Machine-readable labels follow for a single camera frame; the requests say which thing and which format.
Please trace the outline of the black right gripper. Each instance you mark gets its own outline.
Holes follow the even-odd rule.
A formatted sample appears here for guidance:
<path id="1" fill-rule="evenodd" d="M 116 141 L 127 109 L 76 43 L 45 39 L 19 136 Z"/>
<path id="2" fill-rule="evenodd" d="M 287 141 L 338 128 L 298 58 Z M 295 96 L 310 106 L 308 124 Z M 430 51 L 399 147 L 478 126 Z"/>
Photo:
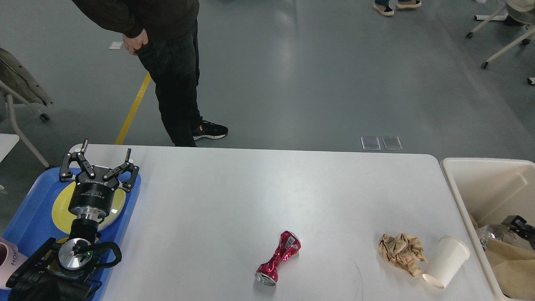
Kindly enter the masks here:
<path id="1" fill-rule="evenodd" d="M 501 224 L 506 226 L 510 231 L 520 235 L 524 240 L 527 240 L 533 251 L 535 250 L 535 227 L 528 225 L 523 217 L 510 215 Z"/>

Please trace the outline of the person's hand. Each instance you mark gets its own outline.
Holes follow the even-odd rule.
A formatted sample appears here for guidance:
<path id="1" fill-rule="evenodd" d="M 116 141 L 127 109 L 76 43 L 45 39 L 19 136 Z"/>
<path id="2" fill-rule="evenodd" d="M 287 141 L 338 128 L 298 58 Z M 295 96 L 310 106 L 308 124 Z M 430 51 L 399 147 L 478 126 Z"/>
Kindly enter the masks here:
<path id="1" fill-rule="evenodd" d="M 148 35 L 145 29 L 142 29 L 141 33 L 133 38 L 128 38 L 125 34 L 122 35 L 122 40 L 125 44 L 125 49 L 129 54 L 138 56 L 139 50 L 143 46 L 149 44 Z"/>

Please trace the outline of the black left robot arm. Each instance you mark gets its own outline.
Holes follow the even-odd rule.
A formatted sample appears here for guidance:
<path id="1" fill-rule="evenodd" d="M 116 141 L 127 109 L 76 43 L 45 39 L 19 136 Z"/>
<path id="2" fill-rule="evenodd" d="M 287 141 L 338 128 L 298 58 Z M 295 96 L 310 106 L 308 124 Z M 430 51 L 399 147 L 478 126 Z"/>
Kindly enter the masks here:
<path id="1" fill-rule="evenodd" d="M 35 181 L 1 236 L 2 301 L 98 301 L 139 194 L 139 167 L 90 164 L 88 140 Z"/>

